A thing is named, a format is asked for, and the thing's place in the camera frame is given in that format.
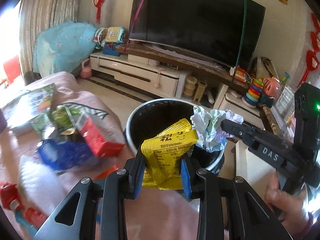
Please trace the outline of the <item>right hand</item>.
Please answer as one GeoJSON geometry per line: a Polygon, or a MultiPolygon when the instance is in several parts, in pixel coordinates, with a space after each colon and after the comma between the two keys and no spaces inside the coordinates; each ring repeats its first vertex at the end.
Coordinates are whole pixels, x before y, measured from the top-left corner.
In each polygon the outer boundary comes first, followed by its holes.
{"type": "Polygon", "coordinates": [[[279,189],[277,173],[274,172],[265,192],[265,203],[273,211],[274,207],[285,212],[282,225],[293,239],[303,239],[313,224],[313,215],[308,212],[308,192],[306,186],[300,194],[292,196],[279,189]]]}

